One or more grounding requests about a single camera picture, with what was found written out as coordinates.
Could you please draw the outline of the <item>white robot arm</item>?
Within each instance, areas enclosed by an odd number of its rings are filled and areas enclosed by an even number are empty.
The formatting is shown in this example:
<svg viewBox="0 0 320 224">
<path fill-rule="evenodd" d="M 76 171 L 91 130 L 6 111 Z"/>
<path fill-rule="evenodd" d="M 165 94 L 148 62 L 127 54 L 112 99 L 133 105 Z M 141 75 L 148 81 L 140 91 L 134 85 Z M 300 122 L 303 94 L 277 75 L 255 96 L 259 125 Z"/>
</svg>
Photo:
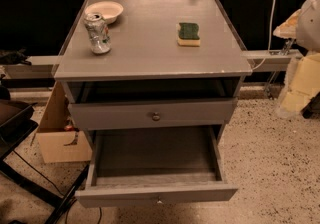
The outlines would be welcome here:
<svg viewBox="0 0 320 224">
<path fill-rule="evenodd" d="M 285 75 L 276 113 L 291 117 L 301 112 L 320 92 L 320 0 L 306 0 L 273 35 L 295 39 L 307 50 L 300 60 L 291 60 Z"/>
</svg>

